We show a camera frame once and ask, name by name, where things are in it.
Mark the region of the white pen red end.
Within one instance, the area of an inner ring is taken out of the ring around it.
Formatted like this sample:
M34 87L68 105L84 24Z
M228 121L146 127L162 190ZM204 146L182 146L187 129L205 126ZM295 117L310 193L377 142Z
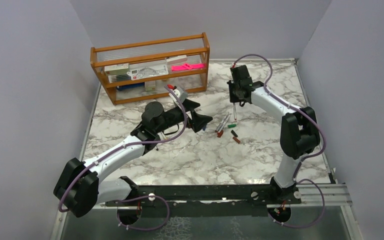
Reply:
M233 109L233 119L234 122L237 122L237 109L236 109L236 103L232 104L232 109Z

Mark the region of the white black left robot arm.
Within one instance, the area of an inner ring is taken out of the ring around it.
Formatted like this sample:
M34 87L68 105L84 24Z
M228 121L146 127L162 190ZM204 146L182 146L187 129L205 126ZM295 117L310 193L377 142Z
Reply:
M70 159L54 187L53 194L58 198L58 210L61 213L72 212L77 218L87 214L104 196L100 185L116 169L139 158L158 144L162 144L160 133L183 124L184 129L201 131L213 117L199 114L198 102L185 99L181 105L165 110L158 101L148 103L141 115L140 123L122 142L106 152L80 161Z

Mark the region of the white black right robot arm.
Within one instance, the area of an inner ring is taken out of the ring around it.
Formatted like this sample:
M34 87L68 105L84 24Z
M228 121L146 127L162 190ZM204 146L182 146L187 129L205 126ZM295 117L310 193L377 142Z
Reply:
M320 144L315 111L311 107L299 108L270 93L264 83L252 80L245 65L231 67L230 73L232 79L227 83L230 102L259 107L280 124L282 160L268 190L269 199L280 204L294 192L303 159Z

